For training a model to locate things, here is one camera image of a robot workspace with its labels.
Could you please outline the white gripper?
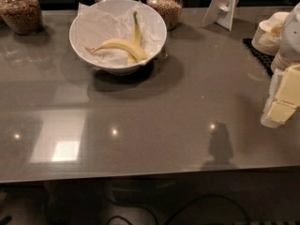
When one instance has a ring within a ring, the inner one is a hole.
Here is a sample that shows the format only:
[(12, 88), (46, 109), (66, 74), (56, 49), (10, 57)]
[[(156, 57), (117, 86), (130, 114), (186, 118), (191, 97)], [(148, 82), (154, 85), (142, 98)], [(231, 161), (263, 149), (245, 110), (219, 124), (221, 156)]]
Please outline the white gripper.
[[(278, 55), (282, 66), (300, 61), (300, 3), (287, 16), (280, 32)], [(267, 116), (274, 122), (284, 124), (300, 106), (300, 64), (288, 67)]]

